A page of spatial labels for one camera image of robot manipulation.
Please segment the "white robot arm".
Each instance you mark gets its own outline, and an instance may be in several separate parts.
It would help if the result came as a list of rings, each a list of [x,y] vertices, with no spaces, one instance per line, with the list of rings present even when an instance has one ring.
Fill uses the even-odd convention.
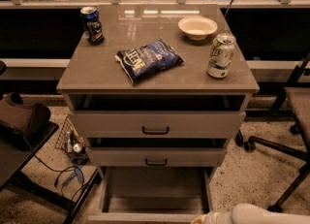
[[[190,224],[310,224],[309,215],[278,213],[251,204],[238,204],[231,211],[211,211]]]

